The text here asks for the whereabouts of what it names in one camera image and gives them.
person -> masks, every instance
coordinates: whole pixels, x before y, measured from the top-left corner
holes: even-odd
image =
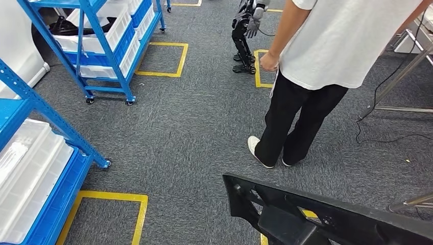
[[[272,45],[260,59],[261,68],[276,71],[276,78],[263,135],[248,138],[256,159],[272,168],[281,151],[285,166],[305,158],[324,118],[431,2],[286,0]]]

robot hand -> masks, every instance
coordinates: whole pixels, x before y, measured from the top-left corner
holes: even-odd
[[[255,37],[257,35],[257,31],[258,31],[259,27],[260,27],[260,20],[254,19],[253,17],[251,17],[250,22],[248,23],[248,26],[247,26],[247,32],[245,32],[245,36],[247,38]]]

yellow tape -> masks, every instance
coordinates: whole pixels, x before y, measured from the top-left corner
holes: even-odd
[[[200,7],[202,5],[202,0],[199,0],[196,4],[177,4],[173,3],[172,6],[181,6],[181,7]]]
[[[67,234],[70,230],[74,217],[77,214],[83,198],[97,198],[118,201],[140,202],[140,210],[138,212],[137,223],[135,225],[134,236],[132,237],[132,245],[139,245],[141,239],[141,232],[145,224],[145,216],[148,206],[148,196],[140,194],[117,193],[117,192],[103,192],[103,191],[90,191],[82,190],[78,192],[77,199],[75,199],[71,211],[66,219],[63,229],[60,232],[56,245],[63,245],[66,241]]]
[[[160,77],[171,77],[171,78],[179,78],[182,74],[183,66],[185,64],[186,52],[188,51],[188,43],[180,43],[180,42],[150,42],[149,45],[158,45],[158,46],[180,46],[183,47],[182,54],[180,56],[179,64],[175,73],[170,72],[154,72],[154,71],[141,71],[138,70],[139,66],[135,69],[135,74],[142,76],[160,76]],[[140,64],[143,61],[144,55],[140,59]]]
[[[260,65],[259,65],[259,53],[267,53],[268,50],[255,50],[254,56],[256,57],[256,61],[254,62],[254,67],[256,68],[256,74],[254,75],[256,88],[272,88],[273,84],[261,83],[260,80]]]

shoe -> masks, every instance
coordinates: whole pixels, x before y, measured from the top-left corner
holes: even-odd
[[[250,136],[248,138],[248,148],[250,149],[251,154],[259,161],[265,168],[273,168],[274,166],[267,166],[264,163],[262,163],[254,154],[254,151],[256,149],[257,144],[260,142],[260,140],[256,136]]]
[[[288,165],[288,164],[286,164],[286,163],[284,162],[284,159],[282,159],[281,161],[283,162],[284,166],[286,166],[286,167],[291,167],[291,166],[293,166],[293,165]]]

person's hand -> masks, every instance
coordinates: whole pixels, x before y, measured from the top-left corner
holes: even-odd
[[[260,66],[267,71],[276,71],[280,57],[267,52],[260,58]]]

